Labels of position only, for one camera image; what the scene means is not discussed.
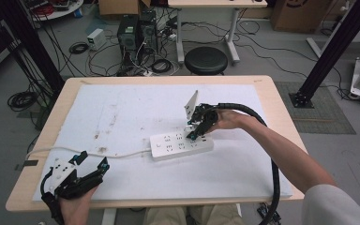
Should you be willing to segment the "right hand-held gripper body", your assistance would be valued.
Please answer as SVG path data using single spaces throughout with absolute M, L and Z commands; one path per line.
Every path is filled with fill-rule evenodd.
M 208 131 L 218 120 L 218 114 L 216 112 L 218 106 L 206 103 L 197 104 L 198 95 L 199 91 L 196 90 L 188 103 L 184 106 L 187 120 L 189 121 L 191 118 L 201 119 L 201 122 L 198 125 L 205 126 Z

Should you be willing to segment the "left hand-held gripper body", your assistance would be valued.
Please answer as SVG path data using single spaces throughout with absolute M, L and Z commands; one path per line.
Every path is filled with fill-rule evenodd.
M 56 197 L 67 200 L 77 199 L 103 182 L 103 178 L 88 179 L 88 174 L 79 177 L 77 174 L 78 166 L 79 165 L 72 165 L 68 161 L 59 158 L 54 162 L 49 190 L 52 191 Z

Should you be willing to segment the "white power strip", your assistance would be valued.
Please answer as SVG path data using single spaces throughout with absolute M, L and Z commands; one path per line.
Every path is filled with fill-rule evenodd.
M 191 140 L 189 127 L 174 132 L 153 135 L 150 137 L 151 153 L 154 160 L 166 160 L 196 155 L 214 149 L 210 135 L 199 136 Z

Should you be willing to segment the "black tape strip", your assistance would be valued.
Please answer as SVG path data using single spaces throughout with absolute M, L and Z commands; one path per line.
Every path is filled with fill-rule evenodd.
M 37 166 L 38 160 L 25 160 L 22 164 L 17 164 L 15 171 L 22 171 L 24 167 Z

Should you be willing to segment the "white foam mat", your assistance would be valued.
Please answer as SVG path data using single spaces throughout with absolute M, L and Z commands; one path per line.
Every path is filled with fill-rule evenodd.
M 94 195 L 97 200 L 271 198 L 271 160 L 240 129 L 214 131 L 212 151 L 153 159 L 150 137 L 185 127 L 184 106 L 196 90 L 201 103 L 238 103 L 263 112 L 251 84 L 84 85 L 45 166 L 86 151 L 88 157 L 78 169 L 84 176 L 107 158 L 110 169 Z

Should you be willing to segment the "light wooden table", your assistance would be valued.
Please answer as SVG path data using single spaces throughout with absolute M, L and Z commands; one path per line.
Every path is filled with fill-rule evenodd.
M 36 212 L 48 209 L 45 203 L 32 200 L 34 192 L 38 189 L 38 181 L 48 156 L 47 153 L 43 153 L 39 149 L 55 142 L 79 89 L 84 85 L 96 86 L 98 84 L 134 84 L 141 86 L 152 84 L 251 84 L 255 87 L 269 127 L 294 142 L 298 147 L 305 147 L 272 78 L 267 75 L 70 78 L 66 81 L 53 105 L 52 112 L 36 142 L 33 155 L 30 157 L 37 164 L 22 169 L 7 199 L 6 209 L 9 212 Z

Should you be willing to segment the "person's left leg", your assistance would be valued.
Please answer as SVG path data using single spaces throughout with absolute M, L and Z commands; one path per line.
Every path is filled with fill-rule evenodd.
M 187 225 L 186 217 L 186 207 L 151 207 L 146 209 L 142 225 Z

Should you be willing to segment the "black computer tower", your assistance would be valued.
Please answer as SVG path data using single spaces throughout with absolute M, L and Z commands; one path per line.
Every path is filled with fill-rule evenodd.
M 138 45 L 139 16 L 126 14 L 122 17 L 117 30 L 117 38 L 121 47 L 128 51 L 135 51 Z
M 144 49 L 147 53 L 156 53 L 158 50 L 157 19 L 154 10 L 143 11 L 140 15 L 140 25 Z

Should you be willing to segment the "white power supply box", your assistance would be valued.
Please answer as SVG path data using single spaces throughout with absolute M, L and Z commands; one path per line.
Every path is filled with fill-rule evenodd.
M 88 44 L 91 50 L 98 51 L 103 45 L 106 44 L 107 39 L 104 34 L 104 30 L 97 28 L 88 37 Z

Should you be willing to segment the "grey floor mat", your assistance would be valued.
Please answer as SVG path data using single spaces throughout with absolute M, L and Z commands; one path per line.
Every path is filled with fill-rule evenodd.
M 327 87 L 319 87 L 310 108 L 293 106 L 290 94 L 302 85 L 300 82 L 275 82 L 277 90 L 299 133 L 351 134 L 355 131 L 339 108 Z

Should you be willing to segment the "black metal stand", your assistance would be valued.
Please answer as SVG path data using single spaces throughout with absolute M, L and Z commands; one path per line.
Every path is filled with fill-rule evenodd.
M 360 31 L 360 0 L 356 0 L 330 37 L 318 62 L 296 93 L 290 93 L 294 108 L 312 108 L 311 99 L 340 56 Z
M 29 21 L 20 0 L 0 0 L 0 10 L 10 30 L 24 45 L 52 92 L 58 96 L 65 82 Z

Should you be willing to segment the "small cardboard box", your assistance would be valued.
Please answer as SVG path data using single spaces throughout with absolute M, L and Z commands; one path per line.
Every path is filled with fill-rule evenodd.
M 138 14 L 151 0 L 98 0 L 101 15 Z

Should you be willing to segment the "large cardboard box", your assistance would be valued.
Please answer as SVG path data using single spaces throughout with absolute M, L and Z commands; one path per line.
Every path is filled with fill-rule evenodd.
M 270 22 L 281 32 L 314 33 L 333 0 L 277 0 Z

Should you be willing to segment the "round white table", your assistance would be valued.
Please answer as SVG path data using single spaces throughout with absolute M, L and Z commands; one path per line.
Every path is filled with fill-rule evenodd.
M 83 5 L 83 0 L 21 0 L 35 22 L 67 16 Z

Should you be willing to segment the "person's white sleeve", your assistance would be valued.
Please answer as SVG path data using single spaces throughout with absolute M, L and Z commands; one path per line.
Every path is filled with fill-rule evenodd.
M 339 187 L 311 187 L 303 200 L 302 225 L 360 225 L 360 205 Z

